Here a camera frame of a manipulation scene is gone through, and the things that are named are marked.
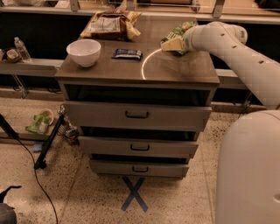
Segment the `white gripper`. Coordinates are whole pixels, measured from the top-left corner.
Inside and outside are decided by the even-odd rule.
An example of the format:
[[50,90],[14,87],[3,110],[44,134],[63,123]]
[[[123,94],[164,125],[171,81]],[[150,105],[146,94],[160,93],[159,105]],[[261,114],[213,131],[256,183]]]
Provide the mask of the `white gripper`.
[[184,34],[183,38],[176,37],[161,43],[163,51],[204,51],[207,50],[207,33],[205,25],[196,25],[189,28]]

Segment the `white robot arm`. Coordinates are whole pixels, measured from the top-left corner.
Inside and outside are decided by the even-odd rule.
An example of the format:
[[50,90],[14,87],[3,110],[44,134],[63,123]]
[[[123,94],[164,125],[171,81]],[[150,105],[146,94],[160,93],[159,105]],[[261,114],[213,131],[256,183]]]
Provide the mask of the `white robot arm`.
[[220,147],[215,224],[280,224],[280,64],[246,46],[239,25],[195,25],[164,51],[205,51],[223,60],[265,107],[227,130]]

